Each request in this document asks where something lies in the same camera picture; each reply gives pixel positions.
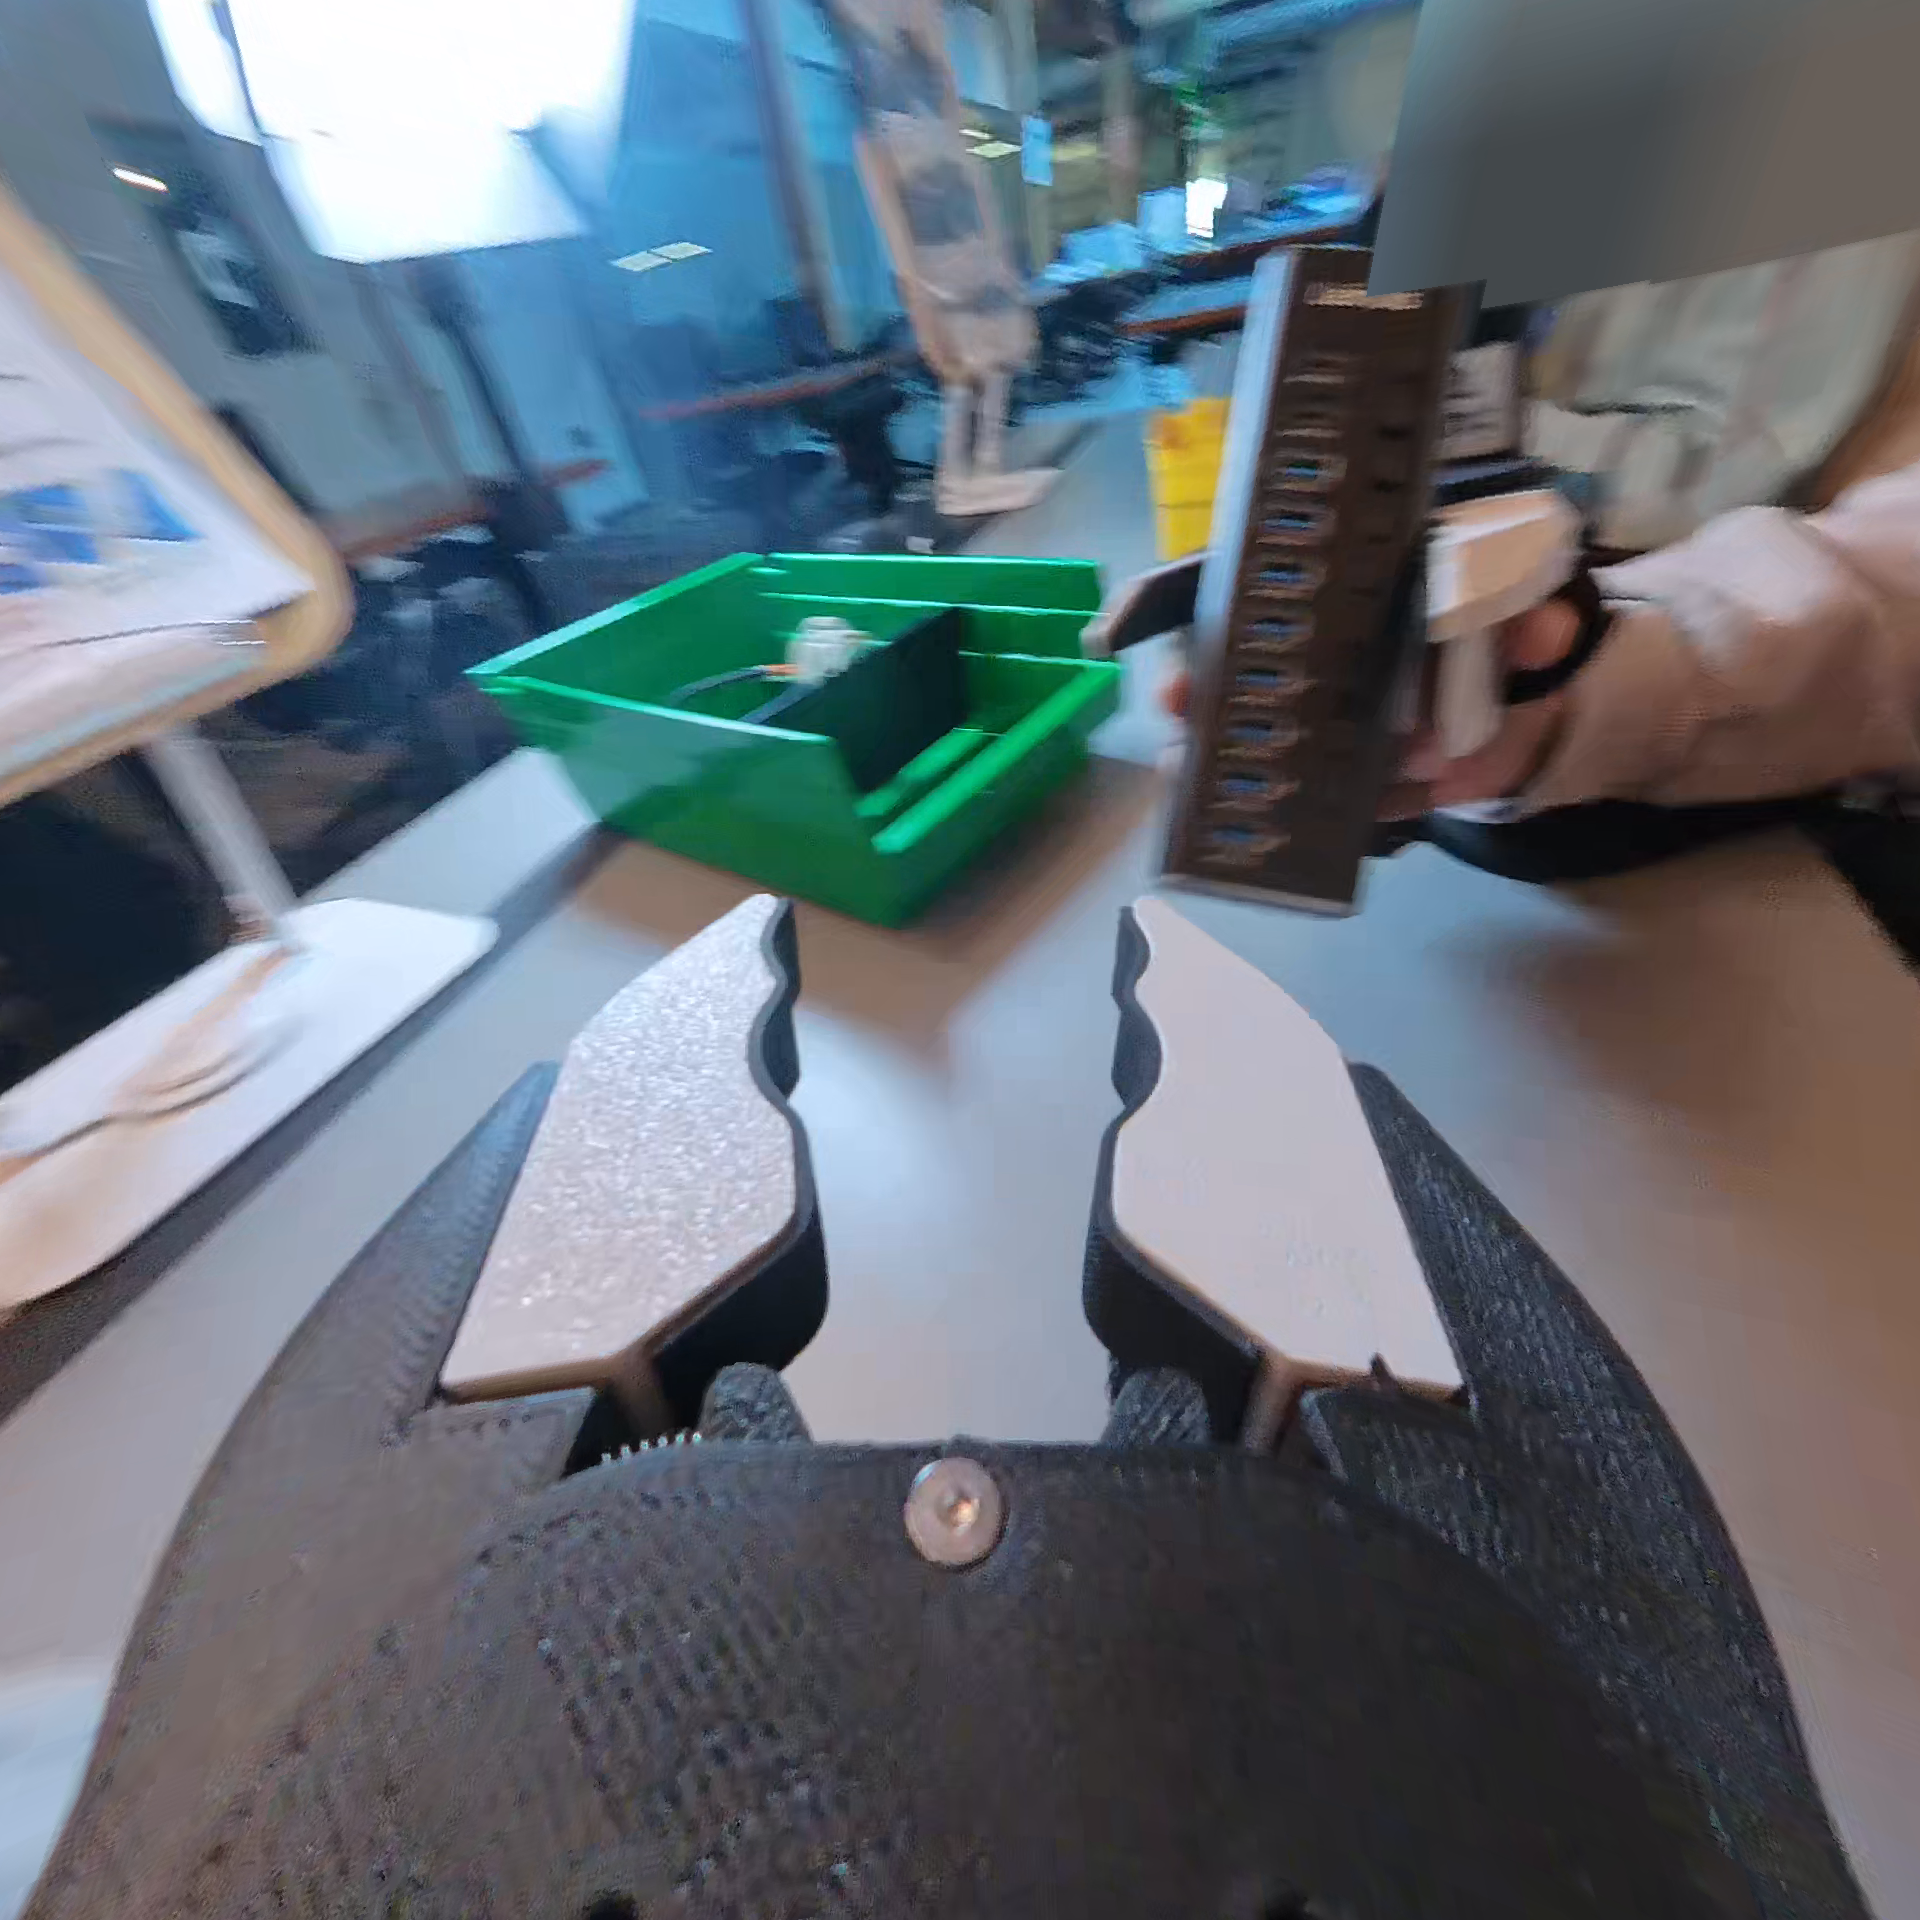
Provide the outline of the black divider panel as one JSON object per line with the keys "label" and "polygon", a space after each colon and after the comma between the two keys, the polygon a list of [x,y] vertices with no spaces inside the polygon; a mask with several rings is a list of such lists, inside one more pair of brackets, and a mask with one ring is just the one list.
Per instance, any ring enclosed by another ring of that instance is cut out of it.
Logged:
{"label": "black divider panel", "polygon": [[854,647],[854,662],[823,681],[802,681],[746,713],[746,724],[824,740],[842,752],[854,796],[875,796],[913,755],[966,724],[966,639],[966,611],[933,611],[887,643]]}

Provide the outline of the large black USB hub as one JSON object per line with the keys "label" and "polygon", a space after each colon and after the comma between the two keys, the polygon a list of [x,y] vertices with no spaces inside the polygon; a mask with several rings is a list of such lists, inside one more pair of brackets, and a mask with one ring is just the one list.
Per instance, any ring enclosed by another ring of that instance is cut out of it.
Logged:
{"label": "large black USB hub", "polygon": [[1258,258],[1202,564],[1165,882],[1349,919],[1427,643],[1460,289],[1371,250]]}

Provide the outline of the wooden sign board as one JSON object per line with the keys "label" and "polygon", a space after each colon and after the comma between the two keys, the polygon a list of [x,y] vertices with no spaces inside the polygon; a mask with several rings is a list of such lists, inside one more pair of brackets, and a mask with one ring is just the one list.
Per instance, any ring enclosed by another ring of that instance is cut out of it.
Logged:
{"label": "wooden sign board", "polygon": [[324,663],[324,530],[0,194],[0,804]]}

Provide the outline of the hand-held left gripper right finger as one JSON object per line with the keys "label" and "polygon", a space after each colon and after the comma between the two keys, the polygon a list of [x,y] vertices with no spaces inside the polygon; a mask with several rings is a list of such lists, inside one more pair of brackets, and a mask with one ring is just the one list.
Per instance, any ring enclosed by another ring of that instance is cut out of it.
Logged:
{"label": "hand-held left gripper right finger", "polygon": [[1282,1448],[1319,1390],[1461,1407],[1469,1376],[1337,1043],[1144,894],[1119,919],[1119,1118],[1084,1248],[1109,1407],[1190,1386],[1197,1426]]}

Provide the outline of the black padded cushion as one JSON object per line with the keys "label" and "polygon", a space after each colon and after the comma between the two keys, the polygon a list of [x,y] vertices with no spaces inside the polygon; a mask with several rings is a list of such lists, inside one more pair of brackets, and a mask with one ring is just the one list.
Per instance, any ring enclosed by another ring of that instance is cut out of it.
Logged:
{"label": "black padded cushion", "polygon": [[1491,879],[1564,888],[1648,872],[1764,831],[1794,831],[1810,838],[1906,963],[1920,963],[1920,804],[1902,790],[1822,790],[1806,799],[1707,807],[1582,804],[1521,823],[1427,811],[1379,828],[1377,856],[1431,843]]}

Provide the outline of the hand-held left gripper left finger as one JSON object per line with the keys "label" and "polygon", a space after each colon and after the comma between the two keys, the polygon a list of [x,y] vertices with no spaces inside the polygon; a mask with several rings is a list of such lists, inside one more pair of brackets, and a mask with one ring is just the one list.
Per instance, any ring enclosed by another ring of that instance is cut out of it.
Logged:
{"label": "hand-held left gripper left finger", "polygon": [[731,1366],[786,1369],[824,1318],[799,1090],[799,923],[751,894],[617,987],[569,1043],[440,1390],[592,1390],[692,1426]]}

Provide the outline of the person's right forearm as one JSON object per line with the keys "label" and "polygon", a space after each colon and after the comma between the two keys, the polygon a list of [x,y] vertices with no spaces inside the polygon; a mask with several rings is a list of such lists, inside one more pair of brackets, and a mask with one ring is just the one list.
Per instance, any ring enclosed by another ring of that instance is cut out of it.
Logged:
{"label": "person's right forearm", "polygon": [[1521,811],[1773,804],[1920,777],[1920,473],[1822,514],[1741,508],[1602,574]]}

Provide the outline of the person's torso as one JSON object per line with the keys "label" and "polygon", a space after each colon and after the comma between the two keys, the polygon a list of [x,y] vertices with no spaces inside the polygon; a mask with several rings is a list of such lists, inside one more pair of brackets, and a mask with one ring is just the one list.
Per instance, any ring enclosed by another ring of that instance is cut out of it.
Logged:
{"label": "person's torso", "polygon": [[1527,347],[1521,451],[1614,553],[1915,466],[1920,234],[1558,301]]}

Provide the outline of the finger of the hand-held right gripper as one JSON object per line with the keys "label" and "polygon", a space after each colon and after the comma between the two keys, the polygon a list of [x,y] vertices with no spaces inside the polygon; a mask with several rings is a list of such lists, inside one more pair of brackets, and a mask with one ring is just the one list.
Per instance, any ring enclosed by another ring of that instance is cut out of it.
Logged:
{"label": "finger of the hand-held right gripper", "polygon": [[1114,662],[1142,643],[1184,631],[1197,619],[1205,564],[1207,553],[1184,553],[1114,588],[1093,619],[1081,629],[1081,654]]}

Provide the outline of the green plastic bin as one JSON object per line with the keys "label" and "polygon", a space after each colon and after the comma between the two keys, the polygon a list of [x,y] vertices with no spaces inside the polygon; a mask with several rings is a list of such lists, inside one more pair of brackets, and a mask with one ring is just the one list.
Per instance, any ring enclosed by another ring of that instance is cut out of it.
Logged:
{"label": "green plastic bin", "polygon": [[[906,927],[1090,766],[1120,663],[1084,662],[1084,558],[732,553],[464,668],[592,815],[858,923]],[[875,796],[746,713],[966,611],[970,715]]]}

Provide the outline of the person's right hand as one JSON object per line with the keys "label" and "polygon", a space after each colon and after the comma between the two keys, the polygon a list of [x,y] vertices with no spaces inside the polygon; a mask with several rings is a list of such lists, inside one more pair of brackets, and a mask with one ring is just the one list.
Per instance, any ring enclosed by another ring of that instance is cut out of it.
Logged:
{"label": "person's right hand", "polygon": [[[1498,668],[1541,674],[1569,662],[1578,643],[1578,611],[1564,596],[1532,604],[1498,621]],[[1431,724],[1417,724],[1404,740],[1393,783],[1379,796],[1377,823],[1412,823],[1445,807],[1498,804],[1517,796],[1537,766],[1551,755],[1551,741],[1564,718],[1564,689],[1521,708],[1498,713],[1498,729],[1472,752],[1450,755]]]}

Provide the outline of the yellow bin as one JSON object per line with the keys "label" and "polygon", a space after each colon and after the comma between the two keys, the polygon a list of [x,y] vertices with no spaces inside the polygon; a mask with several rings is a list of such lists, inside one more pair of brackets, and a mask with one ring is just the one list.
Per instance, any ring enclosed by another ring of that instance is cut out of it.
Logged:
{"label": "yellow bin", "polygon": [[1207,548],[1228,411],[1228,395],[1197,395],[1144,418],[1159,564],[1180,564]]}

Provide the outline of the wooden floor sign stand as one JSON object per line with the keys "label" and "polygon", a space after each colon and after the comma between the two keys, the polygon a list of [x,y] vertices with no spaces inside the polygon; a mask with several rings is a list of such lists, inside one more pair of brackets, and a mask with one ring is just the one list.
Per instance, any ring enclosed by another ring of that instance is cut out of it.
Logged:
{"label": "wooden floor sign stand", "polygon": [[854,161],[940,395],[933,505],[955,521],[1023,514],[1056,479],[1056,466],[1004,466],[1039,313],[958,130],[940,4],[846,0],[830,18],[854,87]]}

